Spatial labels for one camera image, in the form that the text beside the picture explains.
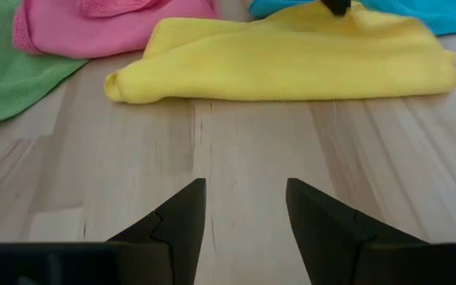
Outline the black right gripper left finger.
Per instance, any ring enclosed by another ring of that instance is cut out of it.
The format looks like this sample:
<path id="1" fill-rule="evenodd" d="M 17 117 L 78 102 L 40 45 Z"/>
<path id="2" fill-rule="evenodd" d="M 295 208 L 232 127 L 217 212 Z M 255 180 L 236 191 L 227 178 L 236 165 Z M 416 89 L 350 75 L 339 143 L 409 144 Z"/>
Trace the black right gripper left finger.
<path id="1" fill-rule="evenodd" d="M 205 228 L 206 180 L 196 178 L 111 241 L 167 247 L 171 285 L 193 285 Z"/>

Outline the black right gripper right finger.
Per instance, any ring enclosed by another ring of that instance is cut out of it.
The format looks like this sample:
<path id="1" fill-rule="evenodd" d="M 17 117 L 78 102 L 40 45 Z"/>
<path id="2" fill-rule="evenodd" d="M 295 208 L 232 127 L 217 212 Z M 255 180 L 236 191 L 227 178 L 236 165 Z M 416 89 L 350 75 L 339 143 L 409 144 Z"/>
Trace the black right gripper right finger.
<path id="1" fill-rule="evenodd" d="M 298 178 L 287 180 L 294 238 L 312 285 L 354 285 L 364 244 L 425 242 L 342 203 Z"/>

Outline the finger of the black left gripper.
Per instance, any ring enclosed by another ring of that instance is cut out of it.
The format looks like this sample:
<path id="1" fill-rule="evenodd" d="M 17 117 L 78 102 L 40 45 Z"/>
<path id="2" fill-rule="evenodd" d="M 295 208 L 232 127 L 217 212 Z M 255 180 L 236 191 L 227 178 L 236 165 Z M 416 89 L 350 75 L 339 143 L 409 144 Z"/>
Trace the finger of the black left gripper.
<path id="1" fill-rule="evenodd" d="M 336 17 L 343 17 L 351 8 L 352 0 L 321 0 Z"/>

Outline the yellow microfiber towel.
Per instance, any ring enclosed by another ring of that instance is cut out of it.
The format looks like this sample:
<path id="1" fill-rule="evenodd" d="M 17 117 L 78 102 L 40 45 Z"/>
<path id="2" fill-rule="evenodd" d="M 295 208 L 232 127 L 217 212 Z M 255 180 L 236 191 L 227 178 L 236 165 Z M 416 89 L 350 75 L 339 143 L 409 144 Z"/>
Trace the yellow microfiber towel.
<path id="1" fill-rule="evenodd" d="M 167 18 L 140 60 L 104 81 L 115 102 L 167 97 L 312 101 L 407 97 L 456 88 L 456 54 L 419 20 L 320 2 L 252 22 Z"/>

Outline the pink microfiber towel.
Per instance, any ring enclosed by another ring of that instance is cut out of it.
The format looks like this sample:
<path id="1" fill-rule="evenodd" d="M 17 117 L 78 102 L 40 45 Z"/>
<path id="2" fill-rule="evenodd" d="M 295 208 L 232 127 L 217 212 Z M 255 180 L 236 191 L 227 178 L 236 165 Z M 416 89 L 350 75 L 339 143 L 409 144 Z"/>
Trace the pink microfiber towel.
<path id="1" fill-rule="evenodd" d="M 218 18 L 215 0 L 22 0 L 13 19 L 16 49 L 94 59 L 145 48 L 168 17 Z"/>

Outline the blue microfiber towel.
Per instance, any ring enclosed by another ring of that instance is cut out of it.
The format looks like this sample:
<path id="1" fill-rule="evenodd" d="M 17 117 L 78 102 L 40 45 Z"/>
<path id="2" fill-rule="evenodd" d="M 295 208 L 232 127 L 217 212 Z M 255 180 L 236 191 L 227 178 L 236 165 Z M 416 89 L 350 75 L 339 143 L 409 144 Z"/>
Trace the blue microfiber towel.
<path id="1" fill-rule="evenodd" d="M 315 0 L 253 0 L 251 16 L 261 19 L 290 6 Z M 435 35 L 456 34 L 456 0 L 354 0 L 373 11 L 421 20 Z"/>

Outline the green microfiber towel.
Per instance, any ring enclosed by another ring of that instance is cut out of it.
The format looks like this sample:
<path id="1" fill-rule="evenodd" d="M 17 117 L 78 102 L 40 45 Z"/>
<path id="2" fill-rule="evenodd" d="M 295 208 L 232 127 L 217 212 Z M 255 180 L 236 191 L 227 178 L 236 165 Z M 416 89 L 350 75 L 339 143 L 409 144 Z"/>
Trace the green microfiber towel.
<path id="1" fill-rule="evenodd" d="M 57 55 L 30 55 L 13 48 L 19 0 L 0 0 L 0 121 L 22 113 L 87 64 Z"/>

